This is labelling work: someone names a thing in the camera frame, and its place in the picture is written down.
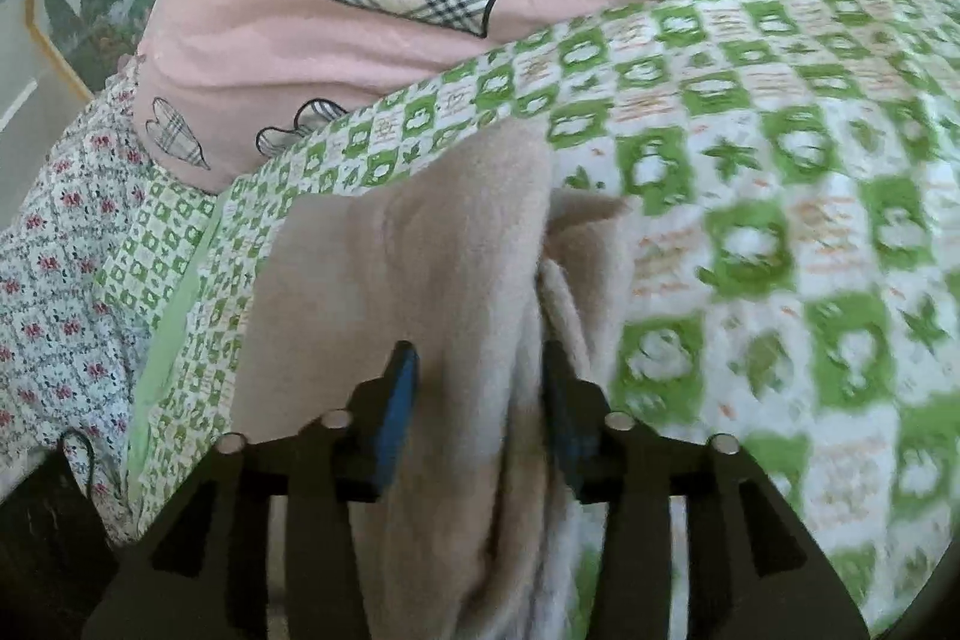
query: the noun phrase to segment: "silver screw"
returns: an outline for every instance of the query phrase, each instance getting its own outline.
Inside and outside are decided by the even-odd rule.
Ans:
[[[629,432],[637,421],[630,418],[627,413],[607,413],[603,423],[607,424],[607,428],[613,429],[614,432]]]
[[[330,410],[320,417],[320,423],[326,429],[347,429],[353,423],[353,416],[348,410]]]
[[[710,438],[710,445],[713,450],[725,456],[736,456],[740,452],[740,442],[732,434],[717,434]]]
[[[234,453],[240,453],[243,448],[247,447],[247,438],[244,437],[243,434],[229,432],[220,437],[214,447],[217,449],[217,453],[222,453],[224,456],[232,456]]]

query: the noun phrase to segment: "green and white bedding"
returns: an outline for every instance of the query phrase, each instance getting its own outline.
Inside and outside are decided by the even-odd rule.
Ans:
[[[159,401],[133,422],[141,530],[229,427],[257,268],[296,196],[359,194],[478,127],[542,116],[558,186],[633,194],[644,215],[613,405],[674,437],[740,437],[885,626],[960,506],[957,100],[956,0],[668,0],[555,25],[334,121],[239,178],[212,222],[207,197],[189,236],[150,232],[184,232],[181,261],[206,250],[189,307],[160,319],[185,338],[151,373]],[[141,229],[169,199],[151,192]],[[107,279],[162,303],[184,264],[145,236],[115,260],[126,282]]]

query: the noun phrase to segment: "white floral bed sheet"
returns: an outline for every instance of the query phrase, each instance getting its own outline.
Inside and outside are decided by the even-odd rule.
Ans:
[[[116,541],[133,534],[127,427],[150,335],[95,295],[93,281],[148,187],[150,161],[130,122],[135,93],[136,63],[66,129],[0,232],[0,486],[16,484],[30,453],[81,429],[95,453],[93,499]],[[83,485],[83,448],[71,462]]]
[[[558,186],[632,194],[643,215],[613,405],[673,437],[739,437],[881,629],[960,501],[957,100],[957,0],[668,0],[555,25],[334,121],[224,196],[143,422],[140,529],[229,427],[257,268],[296,196],[358,194],[537,116]],[[169,212],[148,201],[144,220]],[[194,215],[196,237],[210,226]],[[176,272],[133,245],[163,301]],[[595,570],[587,551],[574,635]]]

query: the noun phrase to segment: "black object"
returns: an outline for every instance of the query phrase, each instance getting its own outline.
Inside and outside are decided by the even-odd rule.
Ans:
[[[869,640],[847,589],[789,504],[728,434],[660,437],[544,346],[551,447],[583,503],[610,514],[589,640],[665,640],[671,496],[685,496],[690,640]]]
[[[296,437],[221,437],[125,552],[83,638],[266,637],[267,516],[270,498],[286,494],[291,639],[368,640],[346,503],[376,501],[390,485],[418,375],[413,345],[398,342],[382,378]]]
[[[90,456],[86,496],[64,453],[75,437]],[[117,571],[90,501],[93,448],[80,432],[0,504],[0,632],[16,640],[76,640]]]

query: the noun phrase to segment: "folded beige fabric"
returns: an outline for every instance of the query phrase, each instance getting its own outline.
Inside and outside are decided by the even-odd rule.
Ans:
[[[504,121],[409,180],[302,196],[254,288],[233,427],[286,437],[409,339],[421,384],[395,482],[352,528],[376,640],[563,630],[579,509],[544,447],[544,316],[606,384],[634,211],[551,193],[545,128]]]

